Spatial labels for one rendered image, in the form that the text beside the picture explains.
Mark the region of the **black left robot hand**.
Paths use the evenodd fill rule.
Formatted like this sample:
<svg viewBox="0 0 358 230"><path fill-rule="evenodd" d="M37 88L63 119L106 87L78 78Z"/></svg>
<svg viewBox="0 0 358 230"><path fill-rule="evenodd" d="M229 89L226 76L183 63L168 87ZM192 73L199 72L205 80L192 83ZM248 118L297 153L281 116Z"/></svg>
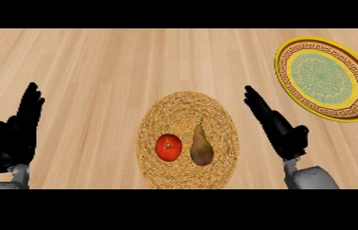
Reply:
<svg viewBox="0 0 358 230"><path fill-rule="evenodd" d="M10 167L28 165L35 156L37 128L44 98L34 82L23 92L16 114L0 120L0 173Z"/></svg>

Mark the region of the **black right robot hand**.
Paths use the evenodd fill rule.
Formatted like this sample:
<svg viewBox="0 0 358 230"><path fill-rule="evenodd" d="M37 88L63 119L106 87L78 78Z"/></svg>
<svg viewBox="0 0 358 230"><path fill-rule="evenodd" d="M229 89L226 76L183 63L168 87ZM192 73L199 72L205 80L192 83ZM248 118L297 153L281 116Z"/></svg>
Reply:
<svg viewBox="0 0 358 230"><path fill-rule="evenodd" d="M267 141L284 161L304 154L309 129L304 125L292 126L281 113L270 109L257 91L250 85L244 87L244 103L261 125Z"/></svg>

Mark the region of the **yellow rimmed patterned plate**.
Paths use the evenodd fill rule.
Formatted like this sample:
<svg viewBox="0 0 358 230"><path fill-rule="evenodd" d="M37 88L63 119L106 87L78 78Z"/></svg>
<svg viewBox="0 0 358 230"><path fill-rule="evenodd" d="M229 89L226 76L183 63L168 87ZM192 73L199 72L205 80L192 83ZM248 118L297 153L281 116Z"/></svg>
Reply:
<svg viewBox="0 0 358 230"><path fill-rule="evenodd" d="M292 37L279 45L273 69L288 96L316 116L358 122L358 54L315 36Z"/></svg>

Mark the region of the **round woven straw placemat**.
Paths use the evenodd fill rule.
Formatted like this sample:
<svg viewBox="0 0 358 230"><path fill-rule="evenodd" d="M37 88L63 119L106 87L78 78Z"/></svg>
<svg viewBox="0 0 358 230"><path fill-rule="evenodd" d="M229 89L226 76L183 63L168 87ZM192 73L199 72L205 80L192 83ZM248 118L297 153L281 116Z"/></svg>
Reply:
<svg viewBox="0 0 358 230"><path fill-rule="evenodd" d="M214 150L207 166L198 166L190 158L196 124ZM173 162L165 162L155 152L156 140L167 133L182 142L182 152ZM183 91L153 103L137 129L136 156L140 174L152 188L226 187L238 164L239 139L230 115L211 97Z"/></svg>

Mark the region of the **red tomato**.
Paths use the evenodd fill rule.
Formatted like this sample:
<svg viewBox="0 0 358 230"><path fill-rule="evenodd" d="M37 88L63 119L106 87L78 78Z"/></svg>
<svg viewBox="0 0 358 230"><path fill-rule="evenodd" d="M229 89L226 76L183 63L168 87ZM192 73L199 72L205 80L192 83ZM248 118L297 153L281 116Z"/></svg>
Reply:
<svg viewBox="0 0 358 230"><path fill-rule="evenodd" d="M182 141L174 134L162 134L155 144L155 152L165 162L173 162L182 153Z"/></svg>

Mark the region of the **brown green pear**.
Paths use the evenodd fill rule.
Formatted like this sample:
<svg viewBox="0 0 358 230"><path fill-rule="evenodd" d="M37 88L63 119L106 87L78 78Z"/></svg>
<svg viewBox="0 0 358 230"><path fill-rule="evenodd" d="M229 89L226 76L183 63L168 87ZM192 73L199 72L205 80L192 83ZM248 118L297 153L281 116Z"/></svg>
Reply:
<svg viewBox="0 0 358 230"><path fill-rule="evenodd" d="M196 124L192 135L190 158L198 166L213 162L214 150L208 143L201 124Z"/></svg>

